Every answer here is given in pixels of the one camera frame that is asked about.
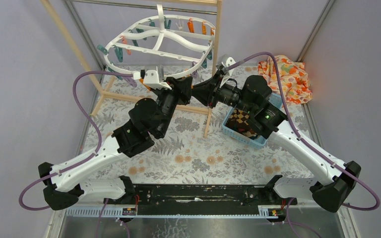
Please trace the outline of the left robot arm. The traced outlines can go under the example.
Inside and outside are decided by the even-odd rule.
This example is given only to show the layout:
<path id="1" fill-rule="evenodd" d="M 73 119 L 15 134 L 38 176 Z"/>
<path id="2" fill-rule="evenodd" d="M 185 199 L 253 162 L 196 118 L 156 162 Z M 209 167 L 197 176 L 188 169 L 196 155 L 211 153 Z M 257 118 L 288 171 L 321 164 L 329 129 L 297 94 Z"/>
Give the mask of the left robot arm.
<path id="1" fill-rule="evenodd" d="M 190 102 L 192 77 L 169 77 L 167 82 L 172 89 L 156 89 L 156 100 L 144 98 L 136 102 L 128 113 L 129 120 L 115 129 L 97 152 L 90 150 L 58 165 L 44 162 L 38 166 L 40 177 L 48 177 L 43 194 L 51 209 L 62 210 L 79 201 L 135 201 L 136 192 L 129 177 L 92 180 L 89 176 L 146 151 L 155 139 L 164 138 L 177 105 Z"/>

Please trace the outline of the brown yellow argyle sock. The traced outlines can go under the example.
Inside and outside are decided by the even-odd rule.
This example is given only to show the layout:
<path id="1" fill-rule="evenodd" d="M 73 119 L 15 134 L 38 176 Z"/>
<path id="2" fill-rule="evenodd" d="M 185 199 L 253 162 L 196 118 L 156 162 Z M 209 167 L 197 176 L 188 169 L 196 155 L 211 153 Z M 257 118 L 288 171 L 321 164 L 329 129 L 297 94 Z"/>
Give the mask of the brown yellow argyle sock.
<path id="1" fill-rule="evenodd" d="M 248 113 L 232 109 L 232 113 L 226 121 L 226 127 L 252 140 L 258 139 L 260 135 L 250 128 L 248 119 Z"/>

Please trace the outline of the light blue plastic basket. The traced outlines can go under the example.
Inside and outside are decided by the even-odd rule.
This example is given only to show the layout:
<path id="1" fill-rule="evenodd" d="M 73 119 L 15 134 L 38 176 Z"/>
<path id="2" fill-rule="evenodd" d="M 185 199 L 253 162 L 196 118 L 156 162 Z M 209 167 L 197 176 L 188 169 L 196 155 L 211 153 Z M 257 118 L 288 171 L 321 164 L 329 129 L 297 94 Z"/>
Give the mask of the light blue plastic basket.
<path id="1" fill-rule="evenodd" d="M 281 109 L 283 105 L 281 96 L 275 93 L 271 94 L 269 98 L 269 102 L 275 107 L 277 107 L 278 109 Z M 253 148 L 256 148 L 256 149 L 262 148 L 267 143 L 268 139 L 262 136 L 247 137 L 226 125 L 233 111 L 234 111 L 234 108 L 230 108 L 228 112 L 226 113 L 226 117 L 223 119 L 223 122 L 221 125 L 223 133 Z"/>

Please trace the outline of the white round clip hanger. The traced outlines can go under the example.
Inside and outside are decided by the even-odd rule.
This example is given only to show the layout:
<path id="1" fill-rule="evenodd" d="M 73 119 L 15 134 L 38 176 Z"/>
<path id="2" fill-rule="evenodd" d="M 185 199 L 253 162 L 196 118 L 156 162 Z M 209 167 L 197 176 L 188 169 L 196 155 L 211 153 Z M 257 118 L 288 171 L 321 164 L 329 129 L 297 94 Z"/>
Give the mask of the white round clip hanger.
<path id="1" fill-rule="evenodd" d="M 158 60 L 165 58 L 191 64 L 189 69 L 173 74 L 175 78 L 192 74 L 201 67 L 206 68 L 216 51 L 216 26 L 198 17 L 166 14 L 166 8 L 160 3 L 155 8 L 156 15 L 133 23 L 107 45 L 97 46 L 107 67 L 137 79 L 137 73 L 116 66 L 109 54 L 114 53 L 118 62 L 123 62 L 124 55 L 141 53 L 155 56 Z"/>

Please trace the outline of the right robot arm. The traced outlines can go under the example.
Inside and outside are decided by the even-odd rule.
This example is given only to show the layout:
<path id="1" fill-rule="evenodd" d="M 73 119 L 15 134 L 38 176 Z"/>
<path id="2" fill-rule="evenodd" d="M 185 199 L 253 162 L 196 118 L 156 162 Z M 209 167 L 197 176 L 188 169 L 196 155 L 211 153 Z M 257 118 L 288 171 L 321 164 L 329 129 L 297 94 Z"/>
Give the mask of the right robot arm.
<path id="1" fill-rule="evenodd" d="M 269 102 L 272 89 L 260 75 L 249 76 L 242 89 L 222 84 L 221 74 L 192 87 L 191 94 L 203 105 L 213 108 L 223 103 L 248 113 L 251 130 L 281 146 L 314 175 L 311 179 L 275 176 L 265 190 L 266 201 L 283 198 L 313 200 L 328 212 L 337 212 L 354 189 L 361 166 L 344 162 L 323 150 L 290 124 L 289 117 Z"/>

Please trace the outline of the wooden drying rack frame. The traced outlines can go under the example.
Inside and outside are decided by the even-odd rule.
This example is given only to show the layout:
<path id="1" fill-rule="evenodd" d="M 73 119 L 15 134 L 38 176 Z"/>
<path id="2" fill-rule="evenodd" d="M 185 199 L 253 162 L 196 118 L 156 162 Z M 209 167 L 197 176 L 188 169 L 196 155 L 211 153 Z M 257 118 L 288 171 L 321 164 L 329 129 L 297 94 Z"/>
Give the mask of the wooden drying rack frame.
<path id="1" fill-rule="evenodd" d="M 76 20 L 76 17 L 79 18 L 79 16 L 75 15 L 73 12 L 75 12 L 75 8 L 73 4 L 69 5 L 67 2 L 84 2 L 84 3 L 95 3 L 95 4 L 101 4 L 101 5 L 118 5 L 118 6 L 126 6 L 126 7 L 132 7 L 132 8 L 154 8 L 151 6 L 147 5 L 136 5 L 136 4 L 120 4 L 116 2 L 103 2 L 103 1 L 97 1 L 97 0 L 63 0 L 63 2 L 66 3 L 69 13 L 72 15 L 74 18 L 74 22 L 78 25 L 77 27 L 80 28 L 80 33 L 82 33 L 83 37 L 85 33 L 81 30 L 81 26 L 83 27 L 81 20 Z M 143 20 L 139 20 L 136 23 L 134 23 L 132 26 L 127 28 L 125 32 L 122 32 L 120 35 L 118 35 L 115 39 L 109 42 L 107 47 L 112 48 L 115 47 L 116 49 L 119 48 L 119 50 L 115 50 L 118 57 L 119 62 L 121 62 L 120 57 L 122 49 L 125 49 L 127 51 L 128 55 L 131 55 L 131 51 L 137 51 L 145 54 L 151 54 L 151 55 L 156 55 L 160 57 L 167 57 L 171 59 L 176 59 L 176 60 L 184 60 L 192 63 L 192 66 L 183 71 L 179 72 L 176 74 L 171 74 L 171 75 L 164 75 L 162 73 L 162 65 L 155 65 L 154 69 L 150 69 L 150 72 L 156 72 L 156 76 L 159 77 L 158 81 L 156 81 L 157 77 L 156 76 L 140 76 L 139 71 L 128 71 L 122 68 L 119 68 L 115 66 L 112 62 L 109 61 L 108 58 L 108 48 L 107 47 L 102 47 L 99 45 L 97 47 L 98 50 L 100 50 L 103 55 L 104 55 L 104 60 L 106 62 L 106 69 L 112 69 L 114 70 L 114 76 L 116 77 L 122 77 L 125 79 L 126 77 L 132 78 L 132 81 L 129 81 L 129 84 L 134 85 L 133 83 L 136 83 L 135 81 L 139 80 L 142 85 L 146 86 L 148 89 L 150 88 L 149 86 L 159 86 L 162 87 L 167 87 L 167 83 L 162 83 L 162 79 L 166 79 L 167 77 L 173 77 L 173 78 L 181 78 L 185 76 L 192 76 L 194 72 L 196 72 L 200 67 L 205 67 L 206 68 L 206 60 L 217 60 L 218 57 L 218 44 L 219 44 L 219 36 L 218 33 L 220 31 L 220 21 L 221 21 L 221 13 L 222 13 L 222 0 L 155 0 L 159 2 L 177 2 L 177 3 L 183 3 L 183 4 L 192 4 L 192 5 L 207 5 L 207 6 L 215 6 L 216 7 L 216 12 L 208 12 L 208 11 L 203 11 L 203 12 L 197 12 L 196 10 L 189 10 L 189 9 L 178 9 L 178 8 L 172 8 L 172 9 L 167 9 L 169 11 L 179 11 L 179 12 L 193 12 L 193 13 L 198 13 L 198 14 L 214 14 L 216 15 L 216 24 L 212 24 L 209 21 L 206 21 L 201 18 L 192 18 L 188 16 L 182 16 L 182 15 L 174 15 L 174 14 L 167 14 L 164 15 L 164 8 L 162 4 L 158 3 L 155 7 L 157 9 L 158 15 L 157 16 L 152 16 L 145 18 Z M 81 50 L 79 49 L 78 45 L 76 44 L 75 40 L 72 38 L 70 32 L 66 28 L 64 22 L 60 19 L 59 15 L 57 14 L 56 10 L 53 8 L 52 4 L 50 3 L 49 0 L 40 0 L 50 17 L 53 19 L 57 27 L 59 28 L 60 32 L 64 36 L 65 40 L 69 44 L 70 48 L 76 55 L 77 59 L 80 61 L 81 65 L 86 71 L 91 71 L 91 68 L 86 61 L 85 57 L 83 56 Z M 172 30 L 170 28 L 166 28 L 164 25 L 164 22 L 166 20 L 170 19 L 177 19 L 177 20 L 188 20 L 190 22 L 189 24 L 189 32 L 184 32 L 183 30 Z M 159 21 L 159 27 L 155 27 L 154 24 L 151 25 L 143 25 L 142 23 L 144 22 L 153 22 L 154 20 Z M 206 30 L 202 30 L 202 34 L 197 34 L 192 30 L 192 24 L 193 22 L 200 22 L 203 27 L 209 26 L 211 28 L 211 33 L 208 35 Z M 132 30 L 133 29 L 140 29 L 144 30 L 142 31 L 137 31 L 137 33 L 134 33 Z M 157 37 L 157 41 L 152 49 L 147 49 L 147 48 L 142 48 L 137 45 L 129 45 L 126 44 L 126 40 L 140 40 L 144 39 L 147 37 Z M 196 39 L 203 39 L 203 40 L 208 40 L 208 45 L 198 45 L 194 44 L 187 39 L 183 38 L 185 37 L 190 37 L 190 38 L 196 38 Z M 163 40 L 164 39 L 171 39 L 174 40 L 175 42 L 179 43 L 180 45 L 184 46 L 185 48 L 195 51 L 195 52 L 201 52 L 202 55 L 200 59 L 192 58 L 192 57 L 186 57 L 178 54 L 173 54 L 173 53 L 168 53 L 168 52 L 163 52 L 160 51 L 159 48 L 161 47 Z M 91 74 L 108 74 L 109 72 L 103 71 L 103 72 L 97 72 L 97 73 L 91 73 Z M 90 76 L 90 79 L 92 83 L 94 84 L 97 92 L 101 95 L 101 98 L 98 100 L 97 104 L 95 105 L 93 111 L 91 114 L 85 113 L 86 117 L 91 118 L 91 116 L 97 115 L 102 103 L 106 98 L 111 98 L 111 99 L 116 99 L 116 100 L 121 100 L 121 101 L 128 101 L 128 102 L 137 102 L 140 97 L 135 97 L 135 96 L 130 96 L 130 95 L 123 95 L 119 93 L 112 93 L 110 92 L 111 86 L 114 83 L 114 79 L 111 79 L 109 81 L 108 86 L 103 89 L 100 82 L 97 80 L 96 76 Z M 204 138 L 207 137 L 208 135 L 208 130 L 209 130 L 209 125 L 211 121 L 211 115 L 212 115 L 212 109 L 206 108 L 199 108 L 199 107 L 191 107 L 191 106 L 177 106 L 176 107 L 180 111 L 184 112 L 191 112 L 191 113 L 196 113 L 196 114 L 202 114 L 202 115 L 207 115 L 207 123 L 204 131 Z"/>

